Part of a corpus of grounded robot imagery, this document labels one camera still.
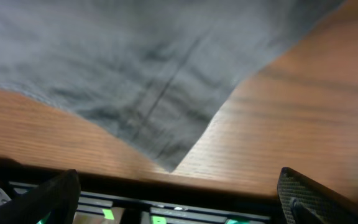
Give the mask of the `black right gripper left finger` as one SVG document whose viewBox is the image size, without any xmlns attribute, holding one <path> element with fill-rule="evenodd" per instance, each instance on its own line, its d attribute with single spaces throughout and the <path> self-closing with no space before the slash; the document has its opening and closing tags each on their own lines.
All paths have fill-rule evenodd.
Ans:
<svg viewBox="0 0 358 224">
<path fill-rule="evenodd" d="M 76 170 L 67 170 L 0 206 L 0 224 L 72 224 L 81 186 Z"/>
</svg>

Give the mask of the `grey shorts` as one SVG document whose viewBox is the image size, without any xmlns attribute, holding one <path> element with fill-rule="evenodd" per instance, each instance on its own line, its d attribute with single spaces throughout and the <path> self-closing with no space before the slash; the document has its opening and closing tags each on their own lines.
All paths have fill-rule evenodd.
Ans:
<svg viewBox="0 0 358 224">
<path fill-rule="evenodd" d="M 340 5 L 0 1 L 0 89 L 77 114 L 173 171 L 246 76 Z"/>
</svg>

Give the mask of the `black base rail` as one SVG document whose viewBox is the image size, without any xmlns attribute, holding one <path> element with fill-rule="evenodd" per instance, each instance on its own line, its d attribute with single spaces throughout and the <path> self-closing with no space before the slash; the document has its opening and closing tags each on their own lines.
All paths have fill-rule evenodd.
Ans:
<svg viewBox="0 0 358 224">
<path fill-rule="evenodd" d="M 0 206 L 9 202 L 14 196 L 25 194 L 37 185 L 8 182 L 6 190 L 0 187 Z M 160 203 L 115 195 L 97 194 L 82 191 L 80 193 L 73 223 L 120 223 L 128 207 L 140 210 L 140 223 L 166 224 L 207 224 L 207 223 L 274 223 L 271 215 L 238 213 L 214 210 L 172 203 Z"/>
</svg>

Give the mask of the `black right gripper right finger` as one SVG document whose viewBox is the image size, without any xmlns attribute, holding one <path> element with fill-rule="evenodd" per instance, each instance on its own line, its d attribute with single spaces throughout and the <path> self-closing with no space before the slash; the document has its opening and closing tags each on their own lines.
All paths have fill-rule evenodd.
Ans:
<svg viewBox="0 0 358 224">
<path fill-rule="evenodd" d="M 287 223 L 358 223 L 358 205 L 292 168 L 281 169 L 277 193 Z"/>
</svg>

